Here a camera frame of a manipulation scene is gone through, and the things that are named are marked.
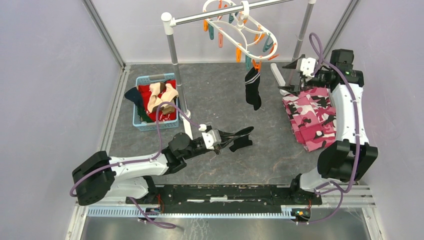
dark green cloth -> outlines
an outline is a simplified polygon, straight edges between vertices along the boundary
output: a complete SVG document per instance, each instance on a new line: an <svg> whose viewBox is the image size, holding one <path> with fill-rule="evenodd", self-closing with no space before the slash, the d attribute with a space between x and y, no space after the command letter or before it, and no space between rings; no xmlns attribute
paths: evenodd
<svg viewBox="0 0 424 240"><path fill-rule="evenodd" d="M140 117L140 121L147 122L148 124L153 123L153 120L146 113L142 95L140 94L136 86L128 90L124 94L124 97L135 104L135 106L137 107L137 114Z"/></svg>

clothes drying rack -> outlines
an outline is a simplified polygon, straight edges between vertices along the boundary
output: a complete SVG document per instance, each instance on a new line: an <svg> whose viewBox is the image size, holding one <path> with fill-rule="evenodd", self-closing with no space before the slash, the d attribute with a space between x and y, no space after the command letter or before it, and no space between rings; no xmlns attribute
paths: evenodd
<svg viewBox="0 0 424 240"><path fill-rule="evenodd" d="M263 0L263 1L257 1L257 2L252 2L248 4L248 8L249 9L256 9L256 8L261 8L261 7L266 7L266 6L270 6L270 5L275 5L275 4L280 4L280 3L286 3L286 2L291 2L293 0ZM307 3L307 7L306 7L306 11L303 17L303 22L302 25L300 27L300 32L299 35L297 37L297 43L296 43L296 47L294 49L294 53L293 53L293 58L292 61L294 61L295 59L297 59L299 57L301 48L302 48L302 43L305 37L305 33L306 33L306 29L308 27L308 23L312 14L312 10L314 7L314 4L316 3L317 0L308 0ZM186 16L186 17L180 17L180 18L174 18L172 17L172 15L169 12L164 12L161 16L161 20L163 21L163 26L165 29L165 34L167 36L167 40L168 40L168 45L169 45L169 52L171 55L171 62L173 65L173 69L174 69L174 74L175 74L175 80L176 80L176 85L177 85L177 89L178 89L178 94L179 94L179 102L180 102L180 106L181 106L181 110L187 115L187 117L191 117L191 112L187 107L187 102L186 102L186 96L184 93L184 86L183 86L183 79L181 78L181 73L180 73L180 66L178 64L178 58L177 58L177 50L176 50L176 46L175 46L175 41L174 41L174 27L178 26L178 25L182 25L182 24L187 24L187 23L191 23L191 22L195 22L195 21L199 21L199 20L206 20L206 19L210 19L213 17L219 17L219 16L223 16L223 15L228 15L228 14L234 14L234 13L238 13L238 12L242 12L246 10L246 5L245 4L240 4L240 5L233 5L233 6L229 6L229 7L225 7L225 8L220 8L217 10L212 10L212 11L206 11L206 12L202 12L196 15L191 15L191 16ZM183 116L180 116L184 122L184 129L185 132L193 138L192 135L192 131L191 131L191 127L190 124L187 122L187 120L184 119Z"/></svg>

gray mat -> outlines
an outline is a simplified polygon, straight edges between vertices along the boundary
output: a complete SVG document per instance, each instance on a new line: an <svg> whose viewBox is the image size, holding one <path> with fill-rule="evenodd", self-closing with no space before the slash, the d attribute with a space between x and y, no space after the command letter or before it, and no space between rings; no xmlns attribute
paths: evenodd
<svg viewBox="0 0 424 240"><path fill-rule="evenodd" d="M262 107L257 111L246 103L243 82L247 71L243 63L181 64L180 71L192 119L225 132L254 126L250 136L253 146L189 159L180 172L154 176L156 184L289 184L297 174L316 167L321 151L308 153L296 142L269 63L262 64ZM139 76L172 72L170 64L132 65L126 90L135 85ZM137 130L132 125L132 115L133 104L123 99L111 156L132 157L158 150L157 132ZM200 136L194 127L192 130L194 137ZM178 128L161 132L165 147L175 134L184 132L183 122Z"/></svg>

metal pole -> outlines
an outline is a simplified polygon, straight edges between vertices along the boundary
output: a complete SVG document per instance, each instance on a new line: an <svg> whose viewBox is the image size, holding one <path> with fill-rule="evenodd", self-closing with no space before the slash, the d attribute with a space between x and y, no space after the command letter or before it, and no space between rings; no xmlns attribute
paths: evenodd
<svg viewBox="0 0 424 240"><path fill-rule="evenodd" d="M173 73L175 74L176 86L178 89L179 104L184 114L189 116L190 114L187 109L187 102L186 102L186 96L184 94L183 81L181 79L181 74L180 74L180 67L179 67L180 65L178 64L178 59L177 59L177 50L175 49L174 35L173 34L167 35L167 38L168 38L169 52L171 53Z"/></svg>
<svg viewBox="0 0 424 240"><path fill-rule="evenodd" d="M257 2L249 3L249 9L256 9L256 8L260 8L260 7L265 7L265 6L270 6L270 5L280 4L280 3L290 2L290 1L293 1L293 0L257 1ZM218 16L221 16L221 15L232 14L232 13L240 12L242 10L243 10L243 5L235 5L235 6L230 6L230 7L226 7L226 8L221 8L221 9L218 9L218 10L202 12L202 13L196 14L196 15L181 17L181 18L177 18L177 19L172 21L172 27L174 27L176 25L191 23L191 22L198 21L198 20L218 17Z"/></svg>
<svg viewBox="0 0 424 240"><path fill-rule="evenodd" d="M330 39L327 42L327 45L324 48L324 58L328 57L330 51L333 49L334 44L336 44L337 39L339 39L343 29L345 29L348 20L351 18L352 13L354 12L355 8L358 6L360 1L361 0L350 0L349 4L346 7L346 10L344 10L343 15L338 21L337 26L335 27Z"/></svg>
<svg viewBox="0 0 424 240"><path fill-rule="evenodd" d="M186 96L184 94L183 81L180 74L180 66L178 64L177 50L175 49L174 30L171 27L172 16L169 12L164 12L161 16L163 27L165 28L166 37L168 39L169 52L175 74L175 81L178 91L178 98L181 110L190 118L190 111L187 109Z"/></svg>
<svg viewBox="0 0 424 240"><path fill-rule="evenodd" d="M308 28L309 19L311 18L312 9L314 8L315 2L316 0L309 0L307 3L306 12L303 17L302 26L300 27L299 36L297 37L296 48L294 48L293 58L291 59L292 62L298 59L299 54L301 52L302 43L304 42L306 29ZM290 85L292 83L294 73L295 73L294 70L290 71L290 76L288 77L287 85Z"/></svg>

red cloth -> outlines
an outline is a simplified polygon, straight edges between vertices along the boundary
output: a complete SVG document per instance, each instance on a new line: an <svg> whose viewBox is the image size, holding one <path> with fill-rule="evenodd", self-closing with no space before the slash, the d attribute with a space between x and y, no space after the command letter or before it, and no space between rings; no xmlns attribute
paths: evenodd
<svg viewBox="0 0 424 240"><path fill-rule="evenodd" d="M174 80L168 80L168 81L166 81L166 83L171 84L172 87L174 89L176 89L175 79ZM150 91L150 85L138 85L137 89L140 92L141 97L143 98L143 105L144 105L144 109L145 109L146 114L149 116L149 118L152 121L156 122L156 112L149 112L147 110L147 104L149 103L150 96L152 95L152 92ZM166 91L166 88L161 93L159 93L158 97L160 98L162 96L162 93L164 93L165 91ZM160 122L170 121L170 120L175 120L175 119L177 119L177 111L174 111L172 113L168 113L168 114L165 114L165 115L162 114L162 111L159 111L159 121Z"/></svg>

